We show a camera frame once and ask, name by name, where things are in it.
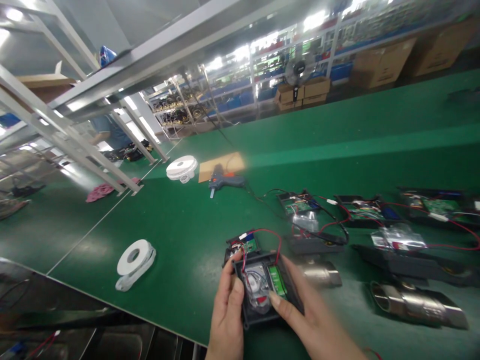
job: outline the pink cloth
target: pink cloth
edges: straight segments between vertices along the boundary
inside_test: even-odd
[[[131,179],[135,184],[138,184],[141,179],[138,177],[133,177]],[[123,181],[118,180],[117,183],[123,184]],[[98,185],[95,187],[86,197],[86,202],[87,203],[93,203],[96,202],[98,199],[106,197],[108,194],[113,192],[115,189],[113,186],[110,184],[104,182],[103,184]]]

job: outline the roll of white tape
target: roll of white tape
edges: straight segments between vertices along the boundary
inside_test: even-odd
[[[126,292],[152,266],[157,252],[144,239],[135,241],[120,257],[116,272],[121,276],[115,284],[119,291]]]

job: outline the blue shirt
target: blue shirt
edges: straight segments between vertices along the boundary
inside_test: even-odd
[[[110,137],[105,141],[113,150],[122,149],[132,143],[110,115],[95,117],[90,120],[90,123],[98,134],[110,133]]]

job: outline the white wire connector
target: white wire connector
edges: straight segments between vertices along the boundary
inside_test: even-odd
[[[446,223],[446,222],[449,221],[448,217],[446,217],[444,215],[436,214],[434,212],[429,213],[428,216],[435,219],[435,220],[441,221],[443,223]]]

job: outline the metal pipe fitting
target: metal pipe fitting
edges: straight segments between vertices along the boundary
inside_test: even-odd
[[[370,283],[376,304],[402,320],[428,326],[468,329],[464,312],[440,292]]]
[[[298,266],[307,279],[322,287],[340,287],[342,278],[330,261],[307,263]]]

